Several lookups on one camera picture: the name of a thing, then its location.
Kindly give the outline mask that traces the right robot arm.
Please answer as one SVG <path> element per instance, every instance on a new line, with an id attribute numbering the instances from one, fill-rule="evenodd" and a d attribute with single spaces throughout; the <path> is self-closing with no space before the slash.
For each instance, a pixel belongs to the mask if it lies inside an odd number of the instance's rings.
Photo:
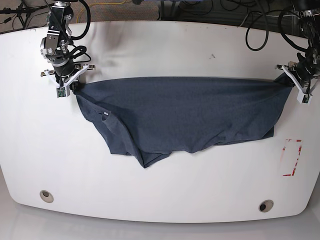
<path id="1" fill-rule="evenodd" d="M 91 25 L 89 5 L 81 0 L 87 15 L 85 29 L 79 36 L 73 36 L 69 23 L 74 17 L 71 8 L 72 0 L 55 0 L 49 8 L 47 16 L 48 30 L 41 41 L 40 53 L 53 70 L 44 70 L 41 77 L 48 77 L 53 82 L 58 98 L 68 97 L 70 91 L 75 91 L 79 85 L 79 78 L 86 71 L 92 71 L 95 65 L 89 65 L 92 58 L 87 54 L 83 45 L 76 46 L 74 41 L 83 39 Z"/>

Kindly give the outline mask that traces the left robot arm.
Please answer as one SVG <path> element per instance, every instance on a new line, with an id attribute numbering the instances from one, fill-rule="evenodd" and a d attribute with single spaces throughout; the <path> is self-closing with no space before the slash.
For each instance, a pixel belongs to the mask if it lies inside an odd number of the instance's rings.
<path id="1" fill-rule="evenodd" d="M 307 48 L 295 44 L 283 30 L 282 19 L 290 12 L 298 15 L 298 26 L 307 38 Z M 298 62 L 291 61 L 285 67 L 295 77 L 303 93 L 310 95 L 312 80 L 320 77 L 320 2 L 318 0 L 292 0 L 290 6 L 279 12 L 277 27 L 282 38 L 298 51 Z"/>

